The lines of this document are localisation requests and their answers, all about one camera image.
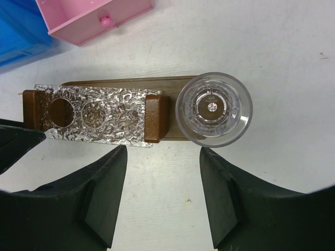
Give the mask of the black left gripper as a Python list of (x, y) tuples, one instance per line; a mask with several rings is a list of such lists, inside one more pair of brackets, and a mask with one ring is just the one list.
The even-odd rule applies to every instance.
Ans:
[(45, 139), (44, 132), (28, 129), (23, 122), (1, 119), (1, 174)]

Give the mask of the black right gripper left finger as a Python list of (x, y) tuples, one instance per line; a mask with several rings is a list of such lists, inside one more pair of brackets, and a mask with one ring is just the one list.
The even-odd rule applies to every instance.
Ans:
[(1, 192), (1, 250), (111, 248), (127, 169), (118, 146), (33, 191)]

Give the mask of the brown wooden tray holder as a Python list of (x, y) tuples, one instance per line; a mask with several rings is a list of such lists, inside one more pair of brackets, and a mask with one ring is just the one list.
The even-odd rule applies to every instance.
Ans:
[(175, 102), (190, 76), (36, 85), (23, 92), (24, 125), (55, 140), (151, 147), (185, 140)]

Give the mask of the clear plastic cup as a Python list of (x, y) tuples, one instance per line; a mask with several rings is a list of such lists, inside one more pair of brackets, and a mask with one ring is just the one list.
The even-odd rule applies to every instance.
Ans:
[(180, 91), (175, 116), (181, 132), (202, 147), (219, 148), (240, 139), (253, 115), (251, 95), (235, 77), (209, 72)]

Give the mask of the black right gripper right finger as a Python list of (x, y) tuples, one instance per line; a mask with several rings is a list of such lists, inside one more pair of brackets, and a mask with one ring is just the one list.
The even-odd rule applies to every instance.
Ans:
[(334, 187), (300, 193), (204, 147), (199, 156), (216, 250), (334, 250)]

